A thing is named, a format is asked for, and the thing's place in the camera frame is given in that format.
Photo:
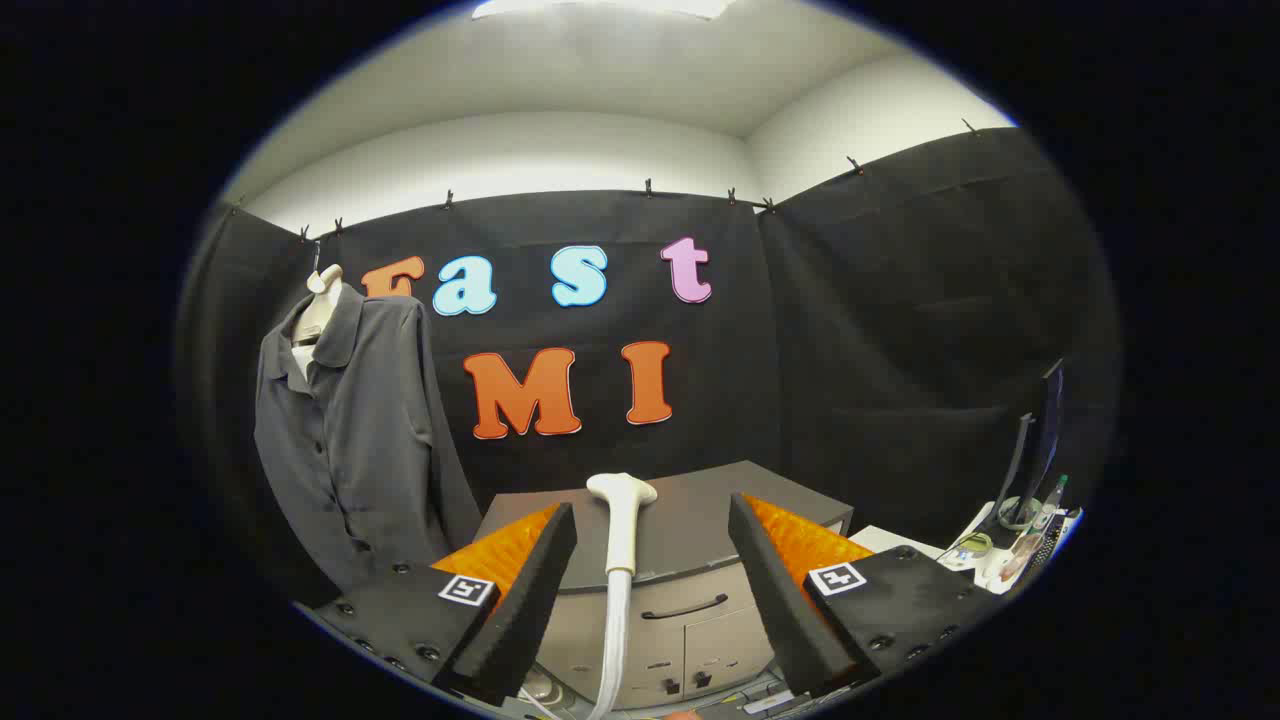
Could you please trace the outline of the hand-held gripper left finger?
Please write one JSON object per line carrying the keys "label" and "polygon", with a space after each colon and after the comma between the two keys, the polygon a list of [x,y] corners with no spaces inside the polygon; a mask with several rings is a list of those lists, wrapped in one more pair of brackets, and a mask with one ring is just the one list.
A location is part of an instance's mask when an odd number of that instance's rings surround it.
{"label": "hand-held gripper left finger", "polygon": [[553,503],[434,564],[397,565],[312,618],[420,685],[497,706],[535,664],[576,546],[572,505]]}

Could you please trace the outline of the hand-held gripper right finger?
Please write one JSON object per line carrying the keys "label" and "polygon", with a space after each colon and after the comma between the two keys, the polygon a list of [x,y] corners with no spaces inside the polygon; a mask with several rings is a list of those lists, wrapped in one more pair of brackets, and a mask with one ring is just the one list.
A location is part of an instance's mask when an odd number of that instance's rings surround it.
{"label": "hand-held gripper right finger", "polygon": [[750,495],[728,533],[787,687],[813,700],[915,667],[1004,606],[911,546],[870,552]]}

